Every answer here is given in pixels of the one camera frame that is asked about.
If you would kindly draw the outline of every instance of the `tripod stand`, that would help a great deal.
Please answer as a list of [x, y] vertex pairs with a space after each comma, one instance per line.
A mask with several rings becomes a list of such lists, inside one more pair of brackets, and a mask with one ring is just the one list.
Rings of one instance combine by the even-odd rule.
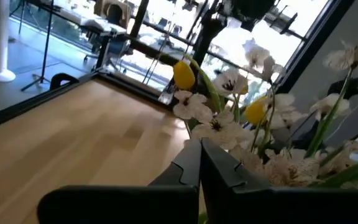
[[37, 19], [35, 18], [35, 16], [34, 16], [33, 13], [31, 12], [29, 3], [28, 3], [26, 0], [21, 0], [21, 1], [18, 3], [17, 7], [9, 14], [9, 17], [12, 16], [17, 10], [19, 10], [20, 7], [22, 8], [22, 14], [21, 14], [21, 16], [20, 16], [19, 33], [20, 33], [21, 30], [22, 30], [22, 22], [23, 22], [23, 16], [24, 16], [24, 11], [25, 11], [25, 10], [30, 14], [32, 20], [35, 22], [35, 25], [37, 26], [37, 28], [38, 28], [38, 30], [39, 30], [39, 29], [40, 29], [40, 26], [39, 26], [39, 24], [38, 24], [38, 22], [37, 22]]
[[50, 37], [50, 29], [52, 26], [52, 13], [54, 9], [54, 0], [50, 3], [50, 11], [49, 11], [49, 20], [48, 20], [48, 30], [47, 30], [47, 40], [45, 42], [45, 50], [44, 50], [44, 61], [42, 63], [42, 72], [41, 75], [33, 74], [34, 81], [21, 89], [21, 91], [25, 91], [26, 89], [32, 87], [33, 85], [37, 85], [38, 82], [43, 84], [44, 81], [50, 83], [50, 80], [45, 78], [45, 67], [47, 66], [47, 55], [48, 55], [48, 46], [49, 46], [49, 37]]

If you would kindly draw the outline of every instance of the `wooden floor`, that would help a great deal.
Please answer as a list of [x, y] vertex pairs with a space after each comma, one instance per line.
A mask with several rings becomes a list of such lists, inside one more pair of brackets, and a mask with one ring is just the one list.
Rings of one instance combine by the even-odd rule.
[[172, 115], [86, 83], [0, 125], [0, 223], [38, 223], [40, 198], [63, 185], [147, 185], [187, 138]]

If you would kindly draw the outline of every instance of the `gray floor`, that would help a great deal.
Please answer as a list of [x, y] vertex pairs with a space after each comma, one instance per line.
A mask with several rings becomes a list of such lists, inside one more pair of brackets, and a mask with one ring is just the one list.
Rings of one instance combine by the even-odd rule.
[[[0, 83], [0, 110], [48, 89], [48, 85], [43, 85], [41, 88], [33, 86], [25, 92], [20, 91], [23, 86], [33, 81], [32, 74], [41, 73], [45, 36], [26, 26], [22, 27], [19, 35], [18, 24], [14, 21], [10, 21], [9, 33], [16, 41], [9, 43], [7, 66], [16, 74], [16, 79], [10, 83]], [[93, 62], [83, 65], [85, 53], [56, 38], [50, 38], [45, 76], [50, 78], [60, 72], [75, 77], [84, 75], [90, 71], [90, 67], [93, 65]]]

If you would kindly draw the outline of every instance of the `flower arrangement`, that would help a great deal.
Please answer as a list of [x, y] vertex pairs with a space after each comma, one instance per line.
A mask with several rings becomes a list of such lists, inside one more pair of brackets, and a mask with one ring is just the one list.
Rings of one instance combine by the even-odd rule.
[[[352, 158], [358, 154], [358, 141], [345, 141], [335, 149], [322, 148], [332, 121], [350, 110], [344, 95], [352, 74], [358, 69], [358, 44], [344, 43], [344, 46], [344, 50], [329, 54], [324, 61], [326, 66], [337, 71], [347, 70], [341, 92], [320, 99], [309, 113], [296, 110], [293, 95], [276, 94], [277, 87], [271, 77], [274, 73], [285, 73], [285, 70], [275, 63], [269, 51], [260, 48], [246, 54], [249, 62], [246, 70], [270, 84], [264, 96], [240, 108], [239, 97], [248, 91], [247, 77], [236, 69], [229, 69], [211, 81], [186, 55], [204, 80], [209, 96], [194, 91], [194, 73], [186, 62], [179, 61], [173, 67], [177, 88], [174, 97], [178, 100], [173, 112], [186, 121], [191, 138], [209, 138], [240, 161], [245, 169], [267, 179], [273, 186], [358, 189], [358, 161]], [[226, 106], [224, 100], [229, 96], [234, 99], [232, 106]], [[244, 127], [240, 123], [241, 116], [253, 128]], [[314, 117], [318, 122], [306, 148], [295, 149], [290, 138], [283, 147], [272, 148], [275, 142], [273, 130], [290, 132], [298, 120], [306, 117]]]

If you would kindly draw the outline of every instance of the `white wall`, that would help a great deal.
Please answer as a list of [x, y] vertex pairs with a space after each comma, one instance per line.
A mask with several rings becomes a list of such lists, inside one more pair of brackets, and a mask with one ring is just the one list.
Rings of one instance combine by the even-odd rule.
[[[333, 72], [322, 64], [323, 58], [328, 53], [342, 48], [341, 40], [353, 44], [356, 44], [358, 41], [358, 0], [355, 0], [354, 4], [346, 12], [345, 16], [291, 89], [291, 93], [296, 96], [296, 106], [301, 111], [308, 111], [308, 108], [317, 97], [321, 98], [326, 94], [332, 82], [336, 82], [345, 76], [345, 72]], [[356, 70], [354, 76], [358, 77], [358, 70]], [[357, 105], [358, 95], [351, 98], [351, 107], [355, 108]], [[340, 119], [337, 120], [333, 124], [332, 129], [336, 129], [340, 122]], [[357, 132], [358, 109], [346, 118], [339, 130], [327, 143], [337, 146], [343, 140], [353, 137]]]

